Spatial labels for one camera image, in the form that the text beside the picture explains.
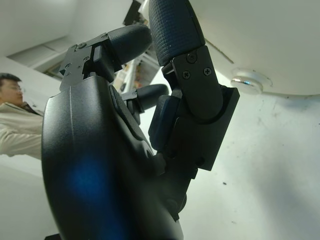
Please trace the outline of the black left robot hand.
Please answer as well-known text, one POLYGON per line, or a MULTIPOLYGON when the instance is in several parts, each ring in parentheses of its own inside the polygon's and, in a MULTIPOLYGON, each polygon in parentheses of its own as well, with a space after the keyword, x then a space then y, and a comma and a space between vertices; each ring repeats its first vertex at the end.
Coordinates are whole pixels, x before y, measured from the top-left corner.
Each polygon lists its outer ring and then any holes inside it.
POLYGON ((71 46, 42 124, 47 199, 63 240, 181 240, 179 213, 210 171, 240 98, 219 84, 187 0, 71 46))

